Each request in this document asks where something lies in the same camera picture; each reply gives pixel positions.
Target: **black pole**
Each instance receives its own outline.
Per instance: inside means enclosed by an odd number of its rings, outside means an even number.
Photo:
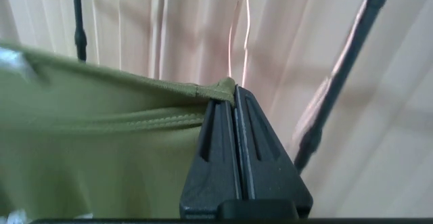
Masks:
[[[75,10],[75,45],[76,45],[76,55],[81,62],[86,62],[86,46],[87,39],[86,33],[83,27],[83,11],[81,10],[81,0],[74,0],[74,10]]]
[[[296,155],[294,165],[301,174],[302,170],[310,160],[310,157],[316,152],[319,147],[322,130],[326,120],[334,107],[336,100],[346,82],[347,76],[355,63],[355,60],[360,52],[368,33],[377,18],[380,9],[385,4],[386,0],[367,0],[365,10],[359,20],[358,26],[355,28],[352,43],[350,44],[346,56],[343,59],[339,71],[332,79],[329,91],[317,113],[316,120],[311,128],[305,133],[300,142],[298,155]]]

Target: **white backdrop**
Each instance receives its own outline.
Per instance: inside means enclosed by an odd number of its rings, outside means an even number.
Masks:
[[[83,0],[89,62],[171,81],[227,76],[237,0]],[[250,0],[251,90],[291,156],[361,0]],[[0,0],[0,37],[75,56],[72,0]],[[388,0],[302,174],[312,217],[433,217],[433,0]],[[245,9],[233,77],[244,62]]]

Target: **garment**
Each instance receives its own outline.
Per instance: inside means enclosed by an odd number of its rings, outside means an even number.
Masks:
[[[157,81],[18,47],[0,69],[0,216],[175,218],[209,99],[235,83]]]

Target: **vertical blind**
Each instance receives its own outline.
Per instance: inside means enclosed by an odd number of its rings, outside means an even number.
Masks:
[[[238,0],[83,0],[88,61],[210,84],[228,75]],[[361,0],[250,0],[245,87],[289,155]],[[0,0],[0,38],[76,55],[72,0]],[[433,0],[388,0],[302,177],[312,217],[433,217]],[[246,10],[231,69],[244,68]]]

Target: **black cable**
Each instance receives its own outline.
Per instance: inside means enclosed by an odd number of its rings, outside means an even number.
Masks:
[[[75,10],[75,45],[76,55],[81,62],[85,62],[87,59],[86,46],[87,38],[83,27],[83,11],[81,10],[81,0],[74,0]]]
[[[329,86],[323,103],[317,113],[317,117],[311,128],[304,134],[300,149],[296,155],[294,165],[301,174],[302,170],[310,160],[310,157],[316,152],[319,147],[322,130],[326,120],[334,107],[334,104],[346,82],[347,76],[355,63],[355,60],[360,52],[368,33],[377,18],[380,9],[385,4],[386,0],[367,0],[365,10],[359,20],[359,24],[355,29],[352,43],[350,44],[347,54],[343,59],[339,71],[336,73]]]

